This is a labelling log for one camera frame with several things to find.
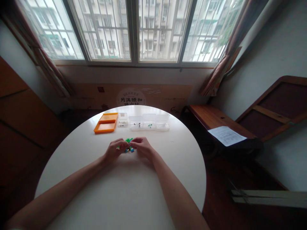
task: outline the table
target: table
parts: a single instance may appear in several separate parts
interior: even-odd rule
[[[207,104],[186,106],[182,110],[181,120],[186,110],[190,111],[206,130],[220,126],[228,126],[233,131],[247,138],[239,143],[226,147],[214,136],[210,135],[215,142],[215,150],[206,156],[206,160],[211,160],[222,153],[229,156],[233,156],[233,154],[237,155],[242,160],[252,159],[262,150],[263,143],[260,139],[216,107]]]
[[[104,113],[168,114],[144,105],[122,106]],[[116,127],[94,134],[102,113],[71,132],[48,161],[35,197],[104,154],[118,138],[146,136],[164,159],[200,211],[206,192],[206,170],[201,150],[188,128],[170,115],[169,131],[130,131]],[[150,162],[137,153],[121,154],[114,165],[99,173],[81,190],[47,229],[174,229],[158,177]]]

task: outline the orange tray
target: orange tray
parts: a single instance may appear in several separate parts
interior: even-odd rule
[[[118,113],[104,113],[98,121],[98,124],[115,123]]]
[[[114,132],[117,117],[118,113],[104,113],[94,129],[95,134]]]

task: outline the white tabletop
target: white tabletop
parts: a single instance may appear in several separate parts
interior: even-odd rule
[[[129,105],[104,113],[168,114],[144,105]],[[205,201],[206,169],[201,150],[188,128],[169,118],[169,131],[130,131],[116,127],[94,134],[102,116],[87,120],[56,149],[39,180],[35,197],[100,157],[118,138],[145,136],[178,177],[201,211]],[[158,177],[149,161],[134,153],[121,154],[113,166],[99,173],[69,203],[48,229],[174,229]]]

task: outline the glass pane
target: glass pane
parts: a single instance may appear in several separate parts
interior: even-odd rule
[[[183,56],[185,62],[217,62],[244,0],[198,0]]]
[[[140,61],[178,61],[191,0],[139,0]]]
[[[125,0],[73,0],[92,60],[131,60]]]
[[[53,59],[84,59],[62,0],[22,0],[27,21]]]

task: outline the curtain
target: curtain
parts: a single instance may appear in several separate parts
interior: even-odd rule
[[[232,34],[230,35],[224,56],[220,59],[210,76],[204,82],[200,92],[201,95],[216,96],[216,92],[227,68],[231,63],[234,53],[260,15],[266,3],[267,1],[264,0],[246,0],[244,2],[239,19],[236,22]]]
[[[31,25],[27,23],[26,14],[18,0],[12,1],[7,6],[6,12],[3,13],[3,20],[10,27],[14,27],[23,40],[27,43],[28,47],[33,52],[34,58],[38,66],[44,73],[47,81],[51,84],[59,97],[70,97],[74,94],[72,88],[65,80],[60,71],[56,68],[55,64],[45,53],[40,45],[38,38],[31,29]]]

